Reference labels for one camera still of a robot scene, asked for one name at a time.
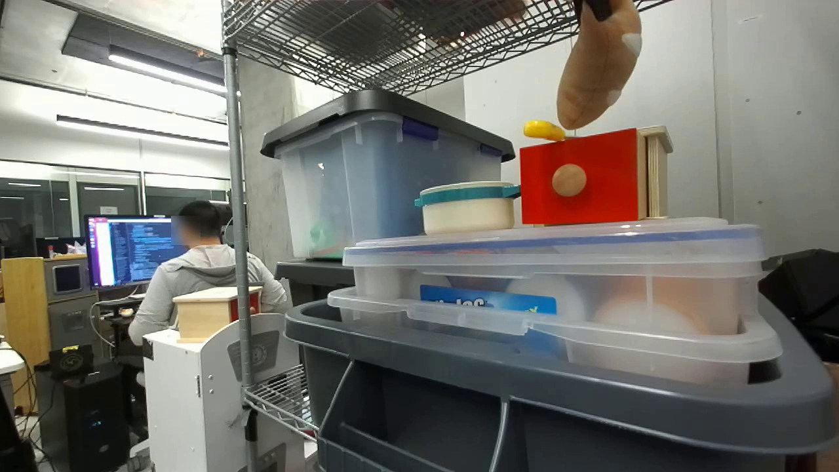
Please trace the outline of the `clear tote with grey lid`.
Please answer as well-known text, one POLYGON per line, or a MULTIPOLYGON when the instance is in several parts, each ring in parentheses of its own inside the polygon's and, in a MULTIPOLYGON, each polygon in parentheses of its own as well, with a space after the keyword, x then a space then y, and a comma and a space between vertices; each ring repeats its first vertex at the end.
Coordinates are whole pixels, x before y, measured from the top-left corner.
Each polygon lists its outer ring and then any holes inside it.
POLYGON ((509 138, 386 88, 345 91, 268 132, 263 154, 281 162, 295 260, 417 235, 421 188, 497 182, 516 157, 509 138))

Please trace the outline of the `computer monitor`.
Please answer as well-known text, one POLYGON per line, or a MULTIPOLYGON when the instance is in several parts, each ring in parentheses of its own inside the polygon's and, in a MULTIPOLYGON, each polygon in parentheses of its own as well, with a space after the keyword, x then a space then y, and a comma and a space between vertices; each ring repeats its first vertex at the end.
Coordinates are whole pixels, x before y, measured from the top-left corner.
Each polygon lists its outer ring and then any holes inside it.
POLYGON ((86 214, 83 226, 91 288, 142 285, 183 252, 173 214, 86 214))

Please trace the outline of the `seated person in grey hoodie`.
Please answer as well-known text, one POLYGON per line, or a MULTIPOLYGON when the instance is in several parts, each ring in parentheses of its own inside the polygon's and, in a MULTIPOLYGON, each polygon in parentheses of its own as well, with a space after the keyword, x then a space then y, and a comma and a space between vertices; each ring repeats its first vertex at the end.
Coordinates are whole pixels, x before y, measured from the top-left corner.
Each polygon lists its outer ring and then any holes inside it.
POLYGON ((179 241, 185 252, 155 268, 128 323, 133 347, 176 323, 176 297, 236 284, 236 248, 223 241, 223 213, 214 205, 189 201, 179 213, 179 241))

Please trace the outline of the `red wooden drawer box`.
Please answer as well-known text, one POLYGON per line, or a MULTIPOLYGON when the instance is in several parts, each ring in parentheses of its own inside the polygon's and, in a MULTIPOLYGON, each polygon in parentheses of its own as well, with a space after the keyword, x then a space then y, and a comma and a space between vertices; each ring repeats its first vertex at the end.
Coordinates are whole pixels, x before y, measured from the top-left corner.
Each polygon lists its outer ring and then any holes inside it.
POLYGON ((668 154, 662 125, 522 147, 522 222, 660 220, 668 213, 668 154))

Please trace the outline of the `small wooden box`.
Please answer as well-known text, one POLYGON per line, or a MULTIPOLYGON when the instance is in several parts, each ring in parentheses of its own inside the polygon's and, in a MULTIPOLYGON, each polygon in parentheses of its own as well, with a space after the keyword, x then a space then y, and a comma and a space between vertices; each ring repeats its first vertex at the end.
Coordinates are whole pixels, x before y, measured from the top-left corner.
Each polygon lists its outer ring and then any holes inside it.
POLYGON ((205 340, 238 321, 238 288, 211 285, 173 300, 176 328, 183 340, 205 340))

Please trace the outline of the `white bowl with teal rim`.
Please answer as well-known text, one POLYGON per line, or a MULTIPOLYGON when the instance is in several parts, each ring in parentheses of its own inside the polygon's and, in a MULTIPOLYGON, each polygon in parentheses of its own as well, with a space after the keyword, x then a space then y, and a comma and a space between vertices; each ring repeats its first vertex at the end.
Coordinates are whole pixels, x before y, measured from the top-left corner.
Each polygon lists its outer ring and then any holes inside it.
POLYGON ((421 188, 415 205, 425 233, 496 231, 513 226, 516 197, 506 182, 457 182, 421 188))

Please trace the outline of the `white cabinet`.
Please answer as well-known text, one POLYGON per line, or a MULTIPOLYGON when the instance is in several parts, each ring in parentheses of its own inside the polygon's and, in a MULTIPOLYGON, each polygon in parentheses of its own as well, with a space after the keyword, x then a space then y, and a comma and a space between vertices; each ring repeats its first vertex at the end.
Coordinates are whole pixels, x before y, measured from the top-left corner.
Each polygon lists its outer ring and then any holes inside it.
POLYGON ((230 323, 205 340, 179 330, 147 335, 145 394, 155 472, 295 472, 301 441, 249 415, 240 394, 240 340, 230 323))

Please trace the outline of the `yellow banana toy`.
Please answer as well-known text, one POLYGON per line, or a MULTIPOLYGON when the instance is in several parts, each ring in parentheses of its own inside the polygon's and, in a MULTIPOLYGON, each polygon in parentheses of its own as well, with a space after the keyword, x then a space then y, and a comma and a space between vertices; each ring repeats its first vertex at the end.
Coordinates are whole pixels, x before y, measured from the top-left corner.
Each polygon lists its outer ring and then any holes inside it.
POLYGON ((522 133, 530 138, 565 142, 565 132, 551 120, 526 120, 522 133))

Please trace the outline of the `black bag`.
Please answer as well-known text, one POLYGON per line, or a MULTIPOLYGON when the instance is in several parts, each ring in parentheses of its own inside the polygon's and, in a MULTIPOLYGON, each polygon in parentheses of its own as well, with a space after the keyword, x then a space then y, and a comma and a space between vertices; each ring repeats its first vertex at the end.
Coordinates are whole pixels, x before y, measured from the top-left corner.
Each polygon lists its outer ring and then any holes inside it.
POLYGON ((790 318, 824 361, 839 361, 839 252, 767 258, 757 290, 790 318))

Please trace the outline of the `lower clear food container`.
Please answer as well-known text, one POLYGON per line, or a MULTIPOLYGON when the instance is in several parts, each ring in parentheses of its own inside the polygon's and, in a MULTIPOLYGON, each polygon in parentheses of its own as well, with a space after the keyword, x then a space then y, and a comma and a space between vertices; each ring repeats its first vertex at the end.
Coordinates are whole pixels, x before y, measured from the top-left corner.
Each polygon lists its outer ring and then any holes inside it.
POLYGON ((696 334, 676 311, 618 301, 602 315, 584 321, 564 315, 548 297, 497 297, 421 285, 417 300, 378 301, 354 288, 328 297, 350 318, 403 315, 412 323, 501 335, 534 353, 555 353, 568 364, 631 373, 696 385, 744 385, 750 366, 775 361, 784 349, 775 330, 761 318, 737 321, 732 334, 696 334))

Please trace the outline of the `tan bread plushy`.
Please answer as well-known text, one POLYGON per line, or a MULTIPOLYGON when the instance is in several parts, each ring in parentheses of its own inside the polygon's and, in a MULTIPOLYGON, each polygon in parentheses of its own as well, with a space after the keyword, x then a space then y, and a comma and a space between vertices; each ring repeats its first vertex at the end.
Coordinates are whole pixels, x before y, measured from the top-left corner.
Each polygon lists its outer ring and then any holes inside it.
POLYGON ((564 65, 555 109, 564 128, 601 119, 627 87, 641 53, 641 24, 631 0, 610 0, 610 18, 598 20, 575 0, 580 36, 564 65))

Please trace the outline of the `clear flat food container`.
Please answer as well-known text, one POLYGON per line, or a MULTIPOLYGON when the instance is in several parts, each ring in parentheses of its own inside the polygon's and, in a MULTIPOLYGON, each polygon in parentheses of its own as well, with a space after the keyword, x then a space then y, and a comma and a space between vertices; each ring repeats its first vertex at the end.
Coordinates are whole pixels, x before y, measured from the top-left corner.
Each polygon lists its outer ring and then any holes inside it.
POLYGON ((761 229, 715 218, 398 235, 343 248, 360 301, 436 323, 542 315, 662 335, 732 335, 754 311, 761 229))

